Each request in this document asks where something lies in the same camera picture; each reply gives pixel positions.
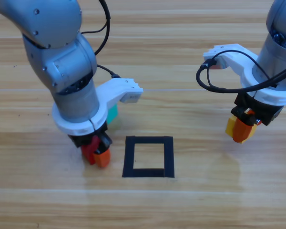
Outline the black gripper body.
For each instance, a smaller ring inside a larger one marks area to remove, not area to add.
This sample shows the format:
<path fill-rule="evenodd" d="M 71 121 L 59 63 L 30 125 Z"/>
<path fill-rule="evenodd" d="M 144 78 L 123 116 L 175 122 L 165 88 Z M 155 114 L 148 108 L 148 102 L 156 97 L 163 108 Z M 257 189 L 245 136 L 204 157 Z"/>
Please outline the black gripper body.
<path fill-rule="evenodd" d="M 105 121 L 105 123 L 93 133 L 82 136 L 68 135 L 68 137 L 77 148 L 80 147 L 82 150 L 85 149 L 91 153 L 101 155 L 107 151 L 112 144 L 111 138 L 106 133 L 107 130 L 108 126 Z"/>
<path fill-rule="evenodd" d="M 268 105 L 257 101 L 247 93 L 239 93 L 235 99 L 231 114 L 248 126 L 263 123 L 269 125 L 283 110 L 283 106 Z"/>

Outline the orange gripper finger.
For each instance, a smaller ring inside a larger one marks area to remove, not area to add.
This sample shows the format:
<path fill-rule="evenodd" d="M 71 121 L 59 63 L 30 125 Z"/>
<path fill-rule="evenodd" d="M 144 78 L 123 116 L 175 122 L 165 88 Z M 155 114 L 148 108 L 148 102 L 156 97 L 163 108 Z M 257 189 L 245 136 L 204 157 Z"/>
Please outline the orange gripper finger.
<path fill-rule="evenodd" d="M 104 150 L 102 152 L 95 151 L 95 152 L 93 152 L 92 155 L 93 155 L 93 159 L 94 159 L 95 164 L 99 168 L 105 168 L 109 165 L 110 159 L 111 159 L 111 153 L 110 153 L 109 148 L 107 148 L 106 150 Z"/>
<path fill-rule="evenodd" d="M 235 124 L 232 129 L 232 138 L 237 143 L 244 143 L 256 130 L 256 121 L 253 123 L 244 123 L 238 117 L 234 116 Z"/>

